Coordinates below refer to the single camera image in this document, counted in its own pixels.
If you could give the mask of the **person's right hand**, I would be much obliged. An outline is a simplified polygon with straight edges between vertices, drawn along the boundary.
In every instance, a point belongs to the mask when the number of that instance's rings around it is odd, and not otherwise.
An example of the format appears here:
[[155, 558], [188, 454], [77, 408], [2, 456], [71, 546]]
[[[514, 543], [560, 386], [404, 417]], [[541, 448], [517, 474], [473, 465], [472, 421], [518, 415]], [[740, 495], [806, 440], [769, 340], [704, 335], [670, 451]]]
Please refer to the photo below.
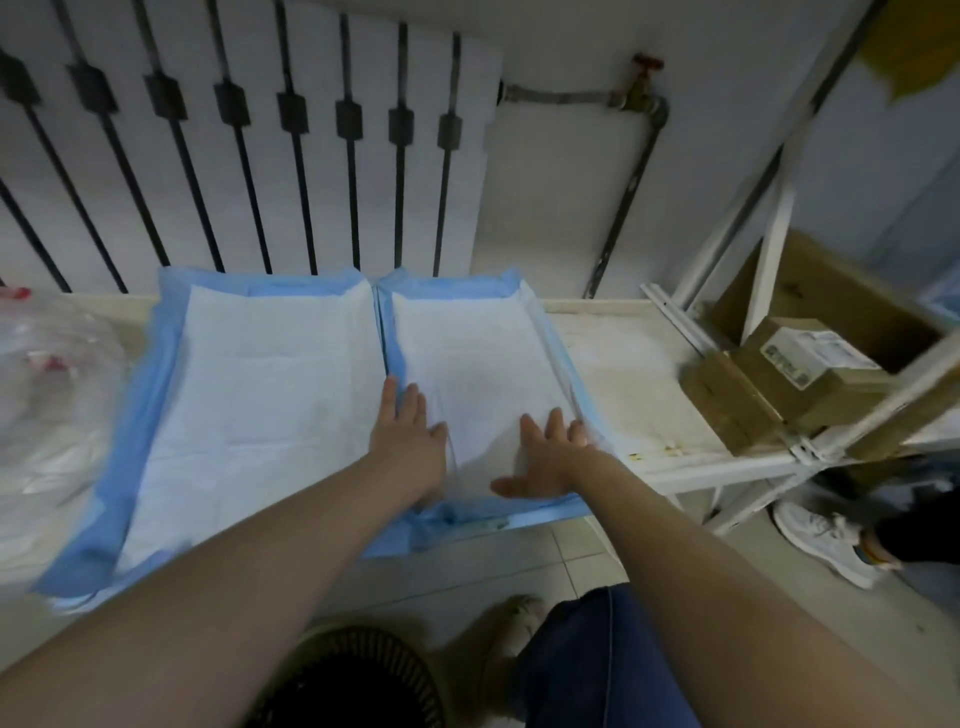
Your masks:
[[540, 426], [530, 414], [520, 418], [520, 464], [515, 474], [501, 478], [526, 477], [529, 480], [529, 497], [525, 500], [557, 499], [574, 492], [583, 466], [596, 453], [596, 447], [590, 442], [582, 421], [578, 418], [565, 421], [569, 430], [569, 444], [558, 445], [546, 441], [546, 422]]

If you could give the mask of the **person's left hand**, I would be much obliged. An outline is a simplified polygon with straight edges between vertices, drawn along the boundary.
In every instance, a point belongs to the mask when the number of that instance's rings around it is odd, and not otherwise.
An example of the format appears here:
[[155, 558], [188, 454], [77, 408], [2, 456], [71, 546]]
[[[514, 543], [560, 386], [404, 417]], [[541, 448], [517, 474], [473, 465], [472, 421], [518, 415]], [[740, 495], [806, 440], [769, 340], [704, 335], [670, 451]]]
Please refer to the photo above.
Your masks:
[[[432, 427], [429, 417], [428, 425]], [[379, 450], [377, 412], [369, 435], [368, 449], [372, 455], [385, 458], [390, 472], [395, 476], [404, 492], [407, 493], [407, 498], [411, 500], [411, 505], [415, 510], [426, 510], [441, 499], [443, 484], [448, 471], [447, 447], [445, 447], [445, 450], [433, 450], [429, 447], [412, 450]]]

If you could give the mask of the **small blue absorbent pad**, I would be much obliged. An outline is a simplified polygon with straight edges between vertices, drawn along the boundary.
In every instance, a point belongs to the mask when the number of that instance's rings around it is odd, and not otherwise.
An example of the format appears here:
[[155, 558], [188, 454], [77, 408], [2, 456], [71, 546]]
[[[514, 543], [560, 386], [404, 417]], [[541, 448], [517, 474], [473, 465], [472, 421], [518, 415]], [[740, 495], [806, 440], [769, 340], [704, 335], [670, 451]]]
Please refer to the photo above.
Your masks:
[[589, 516], [576, 494], [503, 498], [493, 480], [525, 466], [520, 420], [539, 425], [559, 408], [587, 440], [616, 453], [614, 437], [567, 347], [515, 271], [421, 277], [398, 269], [374, 293], [387, 373], [426, 396], [429, 421], [448, 426], [447, 476], [439, 503], [400, 516], [364, 559], [423, 552], [500, 530]]

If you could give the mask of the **person's left forearm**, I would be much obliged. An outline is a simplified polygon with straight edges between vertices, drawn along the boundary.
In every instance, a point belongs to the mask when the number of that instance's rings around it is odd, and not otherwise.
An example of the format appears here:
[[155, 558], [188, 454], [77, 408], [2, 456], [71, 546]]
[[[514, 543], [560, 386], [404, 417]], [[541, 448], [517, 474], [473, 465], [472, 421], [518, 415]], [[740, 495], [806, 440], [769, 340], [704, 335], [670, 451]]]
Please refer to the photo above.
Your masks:
[[0, 728], [232, 728], [443, 472], [371, 453], [177, 557], [1, 673]]

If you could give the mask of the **person's beige shoe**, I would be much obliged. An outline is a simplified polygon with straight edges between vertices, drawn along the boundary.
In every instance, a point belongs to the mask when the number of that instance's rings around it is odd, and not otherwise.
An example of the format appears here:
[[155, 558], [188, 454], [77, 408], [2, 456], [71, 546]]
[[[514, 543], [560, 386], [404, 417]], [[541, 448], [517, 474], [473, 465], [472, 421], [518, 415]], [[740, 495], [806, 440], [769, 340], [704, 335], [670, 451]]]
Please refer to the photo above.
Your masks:
[[512, 705], [512, 680], [522, 651], [539, 631], [546, 614], [546, 603], [539, 596], [518, 595], [510, 600], [488, 641], [475, 681], [474, 703], [482, 720], [518, 718]]

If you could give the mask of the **large blue absorbent pad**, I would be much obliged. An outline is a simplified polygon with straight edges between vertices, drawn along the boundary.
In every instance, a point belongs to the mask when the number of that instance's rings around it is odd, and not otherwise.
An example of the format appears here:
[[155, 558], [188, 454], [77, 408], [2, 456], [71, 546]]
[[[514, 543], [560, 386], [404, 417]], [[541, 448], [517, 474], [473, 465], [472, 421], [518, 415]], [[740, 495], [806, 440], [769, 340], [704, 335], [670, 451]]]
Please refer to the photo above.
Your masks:
[[350, 465], [377, 418], [361, 273], [164, 268], [159, 292], [102, 475], [32, 587], [69, 610]]

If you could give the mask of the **flat brown cardboard box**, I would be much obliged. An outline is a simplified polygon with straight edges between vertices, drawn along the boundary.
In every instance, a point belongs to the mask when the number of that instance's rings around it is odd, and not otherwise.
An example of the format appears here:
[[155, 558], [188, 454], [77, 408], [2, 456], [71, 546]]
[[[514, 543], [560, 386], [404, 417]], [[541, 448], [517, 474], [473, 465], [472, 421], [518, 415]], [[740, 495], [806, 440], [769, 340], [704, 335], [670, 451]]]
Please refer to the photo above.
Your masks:
[[686, 365], [678, 382], [731, 455], [786, 449], [782, 417], [728, 353], [714, 351]]

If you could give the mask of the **person's blue jeans leg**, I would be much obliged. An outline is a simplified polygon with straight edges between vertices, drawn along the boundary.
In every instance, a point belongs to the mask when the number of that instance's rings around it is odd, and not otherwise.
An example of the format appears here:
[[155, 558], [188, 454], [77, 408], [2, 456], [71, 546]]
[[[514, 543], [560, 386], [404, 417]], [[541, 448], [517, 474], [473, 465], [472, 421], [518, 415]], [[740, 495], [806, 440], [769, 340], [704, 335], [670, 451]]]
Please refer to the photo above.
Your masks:
[[626, 582], [547, 613], [511, 669], [507, 704], [526, 728], [701, 728]]

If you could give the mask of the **grey metal water pipe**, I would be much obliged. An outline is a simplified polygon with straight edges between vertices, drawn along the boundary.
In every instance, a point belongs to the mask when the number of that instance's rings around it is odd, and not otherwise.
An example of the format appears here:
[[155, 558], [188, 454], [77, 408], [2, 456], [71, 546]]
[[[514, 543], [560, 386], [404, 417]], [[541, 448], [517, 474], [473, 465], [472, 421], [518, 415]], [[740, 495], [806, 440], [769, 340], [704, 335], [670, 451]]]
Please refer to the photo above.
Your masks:
[[[612, 91], [614, 90], [544, 91], [501, 80], [498, 87], [497, 103], [532, 104], [539, 106], [600, 106], [606, 108], [608, 96]], [[598, 292], [614, 250], [617, 248], [623, 227], [634, 200], [637, 197], [641, 181], [653, 156], [659, 137], [669, 120], [669, 104], [665, 97], [662, 95], [659, 96], [664, 101], [664, 105], [653, 117], [637, 113], [637, 115], [643, 116], [647, 121], [647, 135], [639, 158], [632, 167], [626, 186], [618, 201], [616, 212], [606, 233], [604, 243], [587, 278], [586, 285], [582, 292], [582, 298], [584, 300], [594, 299]]]

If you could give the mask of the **black mesh basket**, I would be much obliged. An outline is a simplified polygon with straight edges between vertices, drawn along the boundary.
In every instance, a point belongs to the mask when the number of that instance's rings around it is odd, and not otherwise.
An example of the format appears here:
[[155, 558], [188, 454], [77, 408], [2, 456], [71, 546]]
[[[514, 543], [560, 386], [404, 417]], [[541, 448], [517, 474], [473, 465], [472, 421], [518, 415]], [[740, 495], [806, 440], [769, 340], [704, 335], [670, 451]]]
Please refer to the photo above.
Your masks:
[[306, 633], [240, 728], [449, 728], [445, 697], [422, 654], [362, 624]]

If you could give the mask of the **small labelled cardboard box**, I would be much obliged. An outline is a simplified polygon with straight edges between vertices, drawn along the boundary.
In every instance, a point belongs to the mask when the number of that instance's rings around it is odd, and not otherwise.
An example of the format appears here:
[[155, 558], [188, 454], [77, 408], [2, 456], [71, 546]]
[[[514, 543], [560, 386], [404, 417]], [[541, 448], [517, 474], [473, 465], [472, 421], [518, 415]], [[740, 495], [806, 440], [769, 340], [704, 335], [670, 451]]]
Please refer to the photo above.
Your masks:
[[803, 435], [851, 425], [894, 389], [894, 376], [815, 319], [766, 317], [731, 358]]

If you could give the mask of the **white radiator with black bars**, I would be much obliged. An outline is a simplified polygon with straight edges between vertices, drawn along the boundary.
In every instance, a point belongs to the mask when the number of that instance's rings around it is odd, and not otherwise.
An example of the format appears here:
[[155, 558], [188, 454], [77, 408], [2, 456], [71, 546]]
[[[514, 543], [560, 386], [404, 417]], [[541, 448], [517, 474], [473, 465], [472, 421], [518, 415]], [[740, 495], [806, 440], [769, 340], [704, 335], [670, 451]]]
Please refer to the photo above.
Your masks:
[[501, 72], [301, 0], [0, 0], [0, 285], [464, 276]]

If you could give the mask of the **large open cardboard box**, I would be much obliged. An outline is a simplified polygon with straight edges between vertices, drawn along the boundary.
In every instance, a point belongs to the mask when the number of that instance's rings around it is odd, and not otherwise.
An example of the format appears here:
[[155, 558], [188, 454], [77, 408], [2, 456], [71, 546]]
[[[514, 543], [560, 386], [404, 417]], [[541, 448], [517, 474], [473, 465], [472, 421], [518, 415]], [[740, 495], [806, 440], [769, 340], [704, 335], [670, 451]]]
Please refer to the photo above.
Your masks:
[[815, 319], [890, 374], [960, 331], [960, 323], [910, 301], [794, 228], [785, 237], [767, 315]]

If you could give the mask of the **clear plastic bag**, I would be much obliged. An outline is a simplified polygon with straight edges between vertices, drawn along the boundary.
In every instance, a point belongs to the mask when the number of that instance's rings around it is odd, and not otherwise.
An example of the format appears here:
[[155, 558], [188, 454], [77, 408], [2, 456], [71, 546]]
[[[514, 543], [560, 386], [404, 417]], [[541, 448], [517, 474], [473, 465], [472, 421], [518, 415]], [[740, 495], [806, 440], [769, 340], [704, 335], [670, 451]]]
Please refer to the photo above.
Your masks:
[[0, 569], [26, 565], [100, 476], [128, 371], [109, 322], [0, 285]]

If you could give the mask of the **white metal shelf frame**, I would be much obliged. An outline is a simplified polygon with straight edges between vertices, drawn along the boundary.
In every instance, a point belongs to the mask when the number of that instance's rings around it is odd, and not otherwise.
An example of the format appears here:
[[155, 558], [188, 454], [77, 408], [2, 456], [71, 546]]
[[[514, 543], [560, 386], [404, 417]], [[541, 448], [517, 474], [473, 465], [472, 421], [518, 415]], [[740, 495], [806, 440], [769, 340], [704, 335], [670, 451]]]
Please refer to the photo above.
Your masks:
[[[839, 78], [858, 54], [892, 0], [870, 0], [842, 46], [832, 57], [830, 67], [819, 77], [819, 84], [792, 116], [783, 140], [773, 152], [752, 185], [740, 192], [738, 201], [714, 227], [688, 266], [674, 294], [667, 294], [654, 283], [641, 286], [648, 302], [665, 318], [694, 352], [678, 365], [678, 383], [695, 365], [720, 352], [721, 340], [690, 316], [694, 301], [702, 293], [710, 276], [729, 253], [735, 237], [754, 214], [767, 193], [773, 207], [759, 242], [757, 265], [751, 280], [750, 299], [742, 328], [750, 334], [773, 302], [776, 278], [783, 266], [786, 238], [796, 206], [798, 177], [813, 120], [835, 88]], [[679, 506], [678, 494], [714, 491], [713, 510], [702, 526], [723, 537], [759, 513], [781, 495], [807, 483], [814, 476], [836, 465], [851, 462], [851, 449], [874, 431], [886, 426], [907, 407], [930, 394], [956, 366], [960, 366], [960, 333], [951, 333], [945, 342], [935, 344], [930, 353], [909, 364], [902, 383], [892, 394], [853, 424], [834, 427], [810, 439], [787, 430], [778, 431], [780, 448], [729, 456], [716, 461], [673, 471], [673, 481], [655, 480], [654, 485], [667, 500]]]

